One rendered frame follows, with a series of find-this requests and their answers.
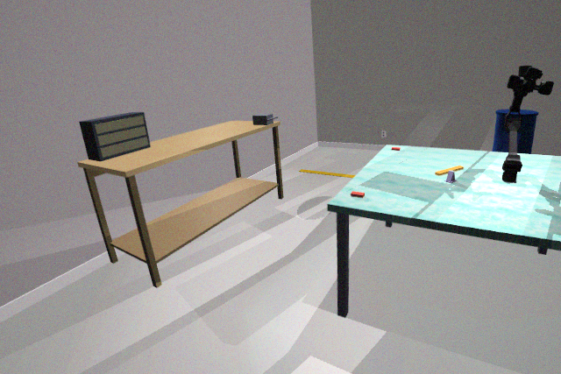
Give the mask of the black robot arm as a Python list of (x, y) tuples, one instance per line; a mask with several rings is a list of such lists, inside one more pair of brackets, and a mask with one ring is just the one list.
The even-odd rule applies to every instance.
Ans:
[[(541, 79), (543, 75), (542, 70), (532, 66), (520, 66), (518, 76), (525, 79)], [(516, 183), (517, 172), (521, 172), (522, 162), (521, 156), (517, 154), (517, 132), (520, 126), (522, 126), (522, 115), (520, 114), (520, 105), (522, 104), (522, 98), (525, 97), (528, 92), (519, 91), (520, 89), (513, 89), (514, 99), (512, 105), (509, 107), (509, 112), (506, 114), (504, 126), (506, 126), (506, 131), (508, 132), (508, 155), (504, 160), (502, 165), (502, 180), (503, 182), (514, 182)], [(509, 113), (518, 113), (519, 118), (508, 118)]]

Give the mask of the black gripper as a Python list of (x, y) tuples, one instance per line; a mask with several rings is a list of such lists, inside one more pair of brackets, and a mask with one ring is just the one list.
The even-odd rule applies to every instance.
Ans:
[(525, 79), (521, 76), (510, 75), (508, 79), (507, 88), (520, 89), (522, 92), (531, 92), (537, 90), (541, 95), (550, 95), (554, 82), (553, 81), (541, 81), (540, 86), (536, 85), (536, 80)]

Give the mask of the yellow bar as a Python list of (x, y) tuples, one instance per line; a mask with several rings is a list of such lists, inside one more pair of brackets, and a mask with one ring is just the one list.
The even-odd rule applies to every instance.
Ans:
[(464, 167), (463, 166), (455, 166), (455, 167), (452, 167), (452, 168), (449, 168), (449, 169), (445, 169), (445, 170), (442, 170), (442, 171), (439, 171), (439, 172), (435, 172), (435, 175), (436, 176), (442, 176), (442, 175), (448, 174), (449, 171), (456, 172), (456, 171), (460, 171), (460, 170), (464, 170)]

